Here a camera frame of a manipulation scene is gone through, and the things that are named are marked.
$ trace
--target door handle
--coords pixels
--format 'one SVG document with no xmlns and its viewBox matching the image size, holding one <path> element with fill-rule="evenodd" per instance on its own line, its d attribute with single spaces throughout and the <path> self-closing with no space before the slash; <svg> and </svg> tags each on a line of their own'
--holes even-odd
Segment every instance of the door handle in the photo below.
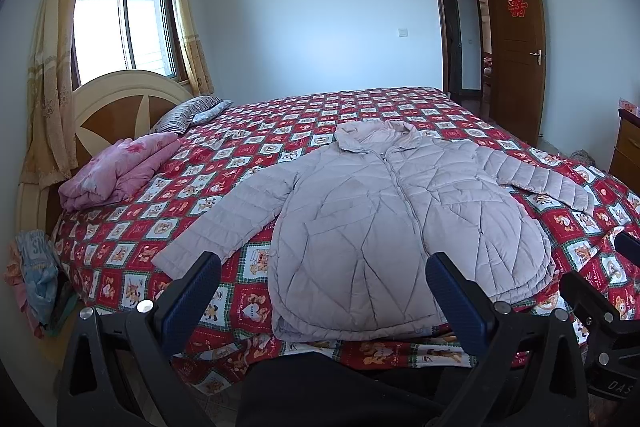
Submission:
<svg viewBox="0 0 640 427">
<path fill-rule="evenodd" d="M 542 66 L 542 50 L 538 50 L 537 53 L 530 53 L 529 55 L 533 55 L 538 58 L 538 65 Z"/>
</svg>

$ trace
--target jacket sleeve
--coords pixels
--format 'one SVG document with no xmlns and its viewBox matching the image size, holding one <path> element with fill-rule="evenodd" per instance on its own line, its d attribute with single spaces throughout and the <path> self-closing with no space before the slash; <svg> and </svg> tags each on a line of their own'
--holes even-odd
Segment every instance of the jacket sleeve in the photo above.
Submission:
<svg viewBox="0 0 640 427">
<path fill-rule="evenodd" d="M 224 263 L 280 213 L 300 174 L 319 161 L 320 152 L 271 165 L 236 185 L 162 249 L 153 264 L 179 279 L 204 251 Z"/>
<path fill-rule="evenodd" d="M 546 194 L 574 210 L 593 216 L 593 194 L 560 172 L 524 163 L 491 147 L 478 146 L 476 161 L 500 185 L 513 185 L 536 194 Z"/>
</svg>

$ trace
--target wooden door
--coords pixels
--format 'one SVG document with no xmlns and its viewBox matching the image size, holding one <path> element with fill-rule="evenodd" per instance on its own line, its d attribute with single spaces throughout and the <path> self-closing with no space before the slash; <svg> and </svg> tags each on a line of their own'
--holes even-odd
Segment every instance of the wooden door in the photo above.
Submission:
<svg viewBox="0 0 640 427">
<path fill-rule="evenodd" d="M 458 0 L 442 0 L 447 27 L 447 75 L 451 99 L 459 102 L 462 93 L 462 34 Z"/>
<path fill-rule="evenodd" d="M 535 146 L 545 98 L 542 0 L 489 0 L 492 33 L 490 117 Z"/>
</svg>

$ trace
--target black clamp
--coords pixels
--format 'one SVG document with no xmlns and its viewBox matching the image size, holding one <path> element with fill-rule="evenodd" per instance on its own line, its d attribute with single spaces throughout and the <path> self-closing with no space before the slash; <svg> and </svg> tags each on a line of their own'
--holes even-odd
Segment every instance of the black clamp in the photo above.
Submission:
<svg viewBox="0 0 640 427">
<path fill-rule="evenodd" d="M 62 369 L 57 425 L 150 427 L 116 355 L 121 349 L 133 355 L 167 425 L 214 427 L 169 359 L 184 349 L 218 288 L 220 269 L 220 258 L 205 252 L 156 302 L 111 315 L 82 309 Z"/>
<path fill-rule="evenodd" d="M 429 287 L 463 349 L 479 357 L 436 427 L 585 427 L 588 397 L 580 349 L 569 314 L 517 314 L 492 303 L 477 283 L 465 279 L 446 254 L 430 256 Z M 526 369 L 507 403 L 498 403 L 519 352 Z"/>
<path fill-rule="evenodd" d="M 615 248 L 640 266 L 640 242 L 621 232 Z M 576 272 L 560 280 L 560 295 L 589 330 L 584 369 L 589 392 L 610 400 L 625 399 L 640 377 L 640 321 L 624 321 L 620 312 Z"/>
</svg>

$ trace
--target red paper cutout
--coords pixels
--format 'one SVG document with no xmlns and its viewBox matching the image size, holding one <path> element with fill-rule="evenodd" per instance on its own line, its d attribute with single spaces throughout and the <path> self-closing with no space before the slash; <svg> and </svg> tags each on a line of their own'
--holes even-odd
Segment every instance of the red paper cutout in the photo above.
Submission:
<svg viewBox="0 0 640 427">
<path fill-rule="evenodd" d="M 511 12 L 512 17 L 524 17 L 528 7 L 528 2 L 523 2 L 522 0 L 509 0 L 509 11 Z"/>
</svg>

